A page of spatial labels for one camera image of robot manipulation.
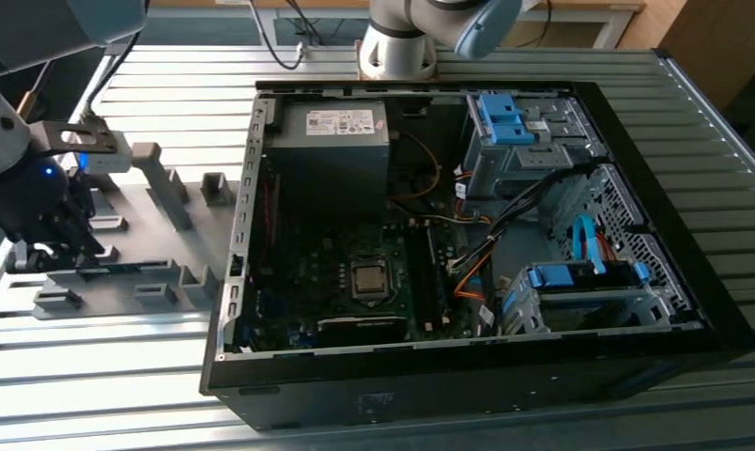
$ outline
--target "robotic end effector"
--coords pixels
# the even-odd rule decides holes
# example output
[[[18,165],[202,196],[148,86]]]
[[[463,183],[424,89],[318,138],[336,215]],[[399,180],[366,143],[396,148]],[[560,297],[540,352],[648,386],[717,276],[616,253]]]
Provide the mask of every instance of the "robotic end effector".
[[[91,264],[104,252],[91,234],[95,209],[86,175],[78,167],[66,171],[52,157],[78,149],[115,152],[112,139],[94,135],[91,128],[56,122],[28,125],[0,96],[0,228],[12,242],[26,244],[16,246],[11,272]],[[96,143],[64,143],[64,131],[87,132]]]
[[[0,75],[110,44],[135,33],[146,18],[142,0],[47,0],[35,6],[34,14],[19,15],[18,2],[0,1]],[[14,30],[24,30],[23,36],[50,36],[52,29],[58,39],[18,43]],[[90,135],[83,142],[92,144],[64,142],[63,132]],[[82,167],[66,171],[54,156],[74,151],[115,154],[115,138],[98,118],[80,125],[28,125],[0,96],[0,228],[16,243],[8,272],[96,264],[104,249],[92,235],[95,206],[86,174]]]
[[[431,39],[467,59],[500,44],[516,22],[522,0],[382,0],[371,2],[359,69],[376,80],[423,80],[435,72]]]

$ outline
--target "power supply label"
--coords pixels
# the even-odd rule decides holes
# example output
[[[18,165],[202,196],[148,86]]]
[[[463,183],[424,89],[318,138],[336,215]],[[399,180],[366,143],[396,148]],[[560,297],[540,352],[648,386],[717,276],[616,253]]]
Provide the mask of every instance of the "power supply label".
[[[372,110],[311,111],[304,117],[304,134],[374,134]]]

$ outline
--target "motherboard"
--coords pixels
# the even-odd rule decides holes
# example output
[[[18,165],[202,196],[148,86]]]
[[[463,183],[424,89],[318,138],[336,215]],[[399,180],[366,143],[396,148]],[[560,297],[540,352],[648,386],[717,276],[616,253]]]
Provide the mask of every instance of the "motherboard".
[[[448,296],[444,277],[455,246],[446,225],[286,227],[260,256],[244,343],[300,350],[471,337],[472,306]]]

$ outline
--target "screw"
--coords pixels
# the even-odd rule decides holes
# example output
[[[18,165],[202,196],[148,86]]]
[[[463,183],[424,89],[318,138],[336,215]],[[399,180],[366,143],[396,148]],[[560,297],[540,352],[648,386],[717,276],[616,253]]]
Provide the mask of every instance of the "screw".
[[[0,126],[3,130],[12,130],[15,128],[15,122],[7,116],[0,117]]]

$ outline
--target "wire bundle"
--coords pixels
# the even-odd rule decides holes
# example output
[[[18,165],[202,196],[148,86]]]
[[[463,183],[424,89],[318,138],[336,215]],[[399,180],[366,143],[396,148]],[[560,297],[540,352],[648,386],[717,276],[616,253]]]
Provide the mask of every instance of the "wire bundle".
[[[536,206],[536,204],[542,200],[543,195],[547,194],[548,190],[554,187],[554,185],[556,185],[556,183],[559,183],[568,177],[591,174],[600,163],[606,163],[606,159],[595,159],[590,163],[576,164],[571,168],[560,169],[552,172],[547,177],[544,177],[540,181],[531,185],[510,201],[510,203],[491,222],[490,230],[487,231],[487,235],[483,241],[466,255],[451,262],[451,270],[458,270],[478,258],[478,261],[472,265],[472,268],[467,272],[467,275],[463,277],[455,288],[455,296],[463,296],[466,294],[462,289],[467,285],[467,282],[470,281],[470,278],[472,277],[475,272],[487,262],[496,246],[496,242],[507,231],[508,223]]]

